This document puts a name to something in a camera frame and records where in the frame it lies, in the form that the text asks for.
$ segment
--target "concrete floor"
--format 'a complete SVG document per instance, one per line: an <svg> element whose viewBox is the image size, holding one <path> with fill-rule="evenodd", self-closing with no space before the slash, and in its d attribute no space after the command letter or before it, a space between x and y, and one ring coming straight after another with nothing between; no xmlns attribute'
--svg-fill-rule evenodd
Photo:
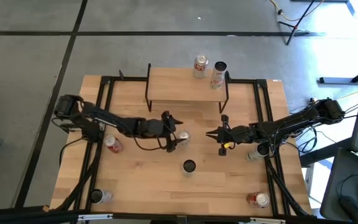
<svg viewBox="0 0 358 224"><path fill-rule="evenodd" d="M308 5L277 2L292 18ZM0 0L0 30L72 30L80 4ZM224 15L223 9L232 13ZM287 32L277 25L280 19L269 0L94 0L80 30ZM332 36L297 37L290 46L283 37L77 37L60 94L78 94L83 75L118 75L121 69L127 76L144 76L148 63L190 67L200 53L227 62L234 78L283 80L290 110L310 97L335 99L357 91L358 86L317 83L322 76L358 74L358 26L346 5L324 3L301 26ZM11 204L67 42L68 37L0 37L0 208ZM49 204L66 139L63 131L49 128L26 205Z"/></svg>

